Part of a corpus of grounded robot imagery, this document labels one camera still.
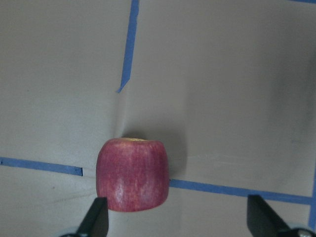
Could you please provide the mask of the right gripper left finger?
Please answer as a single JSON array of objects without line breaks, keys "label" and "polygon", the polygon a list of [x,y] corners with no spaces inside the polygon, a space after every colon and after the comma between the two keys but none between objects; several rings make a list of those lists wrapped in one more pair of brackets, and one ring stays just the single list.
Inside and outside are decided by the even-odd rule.
[{"label": "right gripper left finger", "polygon": [[106,237],[109,231],[109,215],[106,197],[97,197],[79,225],[76,237]]}]

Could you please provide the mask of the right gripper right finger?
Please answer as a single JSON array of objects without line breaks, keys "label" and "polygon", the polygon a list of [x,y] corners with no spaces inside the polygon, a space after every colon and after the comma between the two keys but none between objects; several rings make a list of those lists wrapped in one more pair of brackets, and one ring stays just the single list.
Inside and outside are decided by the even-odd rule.
[{"label": "right gripper right finger", "polygon": [[253,237],[295,237],[290,228],[260,195],[247,197],[247,227]]}]

